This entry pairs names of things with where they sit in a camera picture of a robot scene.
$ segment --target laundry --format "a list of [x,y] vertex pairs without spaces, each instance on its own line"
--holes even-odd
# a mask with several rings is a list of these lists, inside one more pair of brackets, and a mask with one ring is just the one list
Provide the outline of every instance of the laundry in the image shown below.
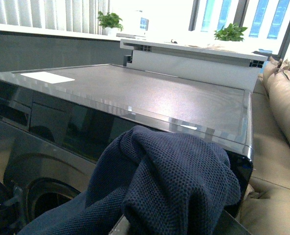
[[136,126],[104,151],[87,191],[18,235],[108,234],[122,214],[138,234],[211,234],[240,200],[226,152],[190,134]]

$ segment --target beige sofa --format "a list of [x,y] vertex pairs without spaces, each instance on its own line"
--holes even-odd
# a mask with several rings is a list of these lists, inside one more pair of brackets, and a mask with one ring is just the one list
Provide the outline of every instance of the beige sofa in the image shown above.
[[252,192],[240,223],[253,235],[290,235],[290,63],[270,58],[252,94]]

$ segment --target white label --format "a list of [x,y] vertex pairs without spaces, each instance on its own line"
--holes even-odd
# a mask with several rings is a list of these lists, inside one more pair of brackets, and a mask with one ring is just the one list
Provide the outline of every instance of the white label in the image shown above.
[[26,77],[31,77],[31,78],[34,78],[43,82],[51,83],[51,84],[59,83],[59,82],[74,81],[74,79],[72,78],[55,75],[49,72],[27,72],[27,73],[21,73],[21,75],[26,76]]

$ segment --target white pot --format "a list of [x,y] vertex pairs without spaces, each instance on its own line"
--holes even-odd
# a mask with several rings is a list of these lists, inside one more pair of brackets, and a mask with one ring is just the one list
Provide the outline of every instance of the white pot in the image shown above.
[[119,29],[118,28],[109,28],[109,27],[106,27],[106,28],[103,28],[102,29],[102,32],[104,35],[108,35],[108,36],[116,36],[116,34],[119,32]]

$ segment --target green plant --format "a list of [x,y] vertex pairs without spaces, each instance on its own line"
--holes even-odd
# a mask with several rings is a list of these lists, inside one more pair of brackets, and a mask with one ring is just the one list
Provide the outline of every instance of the green plant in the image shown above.
[[226,28],[223,27],[218,31],[215,30],[215,39],[234,42],[242,42],[244,40],[242,36],[244,35],[243,32],[247,29],[247,27],[239,27],[236,23],[230,23]]
[[100,26],[103,28],[119,28],[121,31],[123,30],[123,25],[120,24],[122,20],[117,14],[108,12],[104,15],[101,11],[98,12],[97,19],[100,21]]

